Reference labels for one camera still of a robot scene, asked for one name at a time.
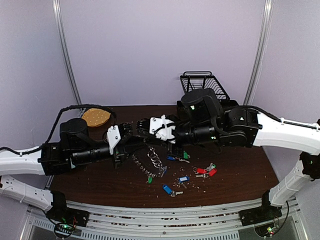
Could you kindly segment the mixed colour key tag bunch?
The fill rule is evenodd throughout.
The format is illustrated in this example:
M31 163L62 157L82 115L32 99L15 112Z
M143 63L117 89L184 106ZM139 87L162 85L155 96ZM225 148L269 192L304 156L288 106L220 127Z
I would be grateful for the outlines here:
M180 162L190 163L190 161L189 161L190 157L191 156L186 151L184 151L182 155L169 153L166 156L166 159L169 161L180 161Z

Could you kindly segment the metal disc with key rings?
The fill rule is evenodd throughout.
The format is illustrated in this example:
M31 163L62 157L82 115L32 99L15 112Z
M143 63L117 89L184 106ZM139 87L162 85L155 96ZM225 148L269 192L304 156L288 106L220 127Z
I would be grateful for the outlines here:
M162 178L167 171L154 147L146 146L132 155L139 170L151 178Z

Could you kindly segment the green key tag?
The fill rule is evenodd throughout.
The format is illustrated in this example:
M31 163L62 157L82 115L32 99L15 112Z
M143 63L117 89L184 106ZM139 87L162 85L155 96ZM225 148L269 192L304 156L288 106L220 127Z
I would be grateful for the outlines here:
M153 178L152 178L151 176L149 176L148 179L147 179L147 183L148 183L148 184L151 184L152 181L153 181Z

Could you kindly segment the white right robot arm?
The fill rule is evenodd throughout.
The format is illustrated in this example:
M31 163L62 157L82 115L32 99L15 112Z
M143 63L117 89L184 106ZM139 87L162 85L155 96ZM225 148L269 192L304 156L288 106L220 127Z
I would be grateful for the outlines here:
M215 143L220 146L280 147L300 151L291 172L266 192L256 210L259 220L268 220L276 208L308 181L320 177L320 126L279 118L251 105L223 107L211 88L187 92L181 98L185 120L163 115L140 120L137 132L175 147Z

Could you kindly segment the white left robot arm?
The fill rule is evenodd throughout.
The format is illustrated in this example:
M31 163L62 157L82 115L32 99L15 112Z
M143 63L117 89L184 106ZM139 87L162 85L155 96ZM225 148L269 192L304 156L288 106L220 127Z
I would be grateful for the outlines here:
M112 160L118 167L128 156L144 146L144 138L134 136L128 123L111 126L106 139L93 140L89 136L88 125L81 118L73 118L60 124L59 142L22 152L2 149L0 151L0 175L44 175L54 176L69 173L73 169L105 160ZM8 181L8 188L1 193L27 203L46 213L53 213L61 222L72 218L65 195L61 192L45 191L30 185Z

